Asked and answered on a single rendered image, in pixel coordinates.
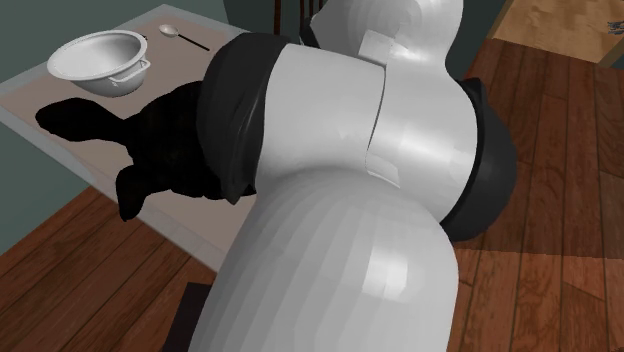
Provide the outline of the dark wooden chair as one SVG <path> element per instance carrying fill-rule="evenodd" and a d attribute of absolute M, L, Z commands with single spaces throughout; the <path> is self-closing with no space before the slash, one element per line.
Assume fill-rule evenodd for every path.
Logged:
<path fill-rule="evenodd" d="M 273 32 L 295 40 L 304 21 L 311 18 L 327 0 L 274 0 Z"/>

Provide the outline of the light wooden table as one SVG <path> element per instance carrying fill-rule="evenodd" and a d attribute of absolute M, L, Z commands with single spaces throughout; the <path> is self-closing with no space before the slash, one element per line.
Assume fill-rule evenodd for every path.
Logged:
<path fill-rule="evenodd" d="M 614 67 L 624 58 L 624 0 L 506 0 L 488 36 Z"/>

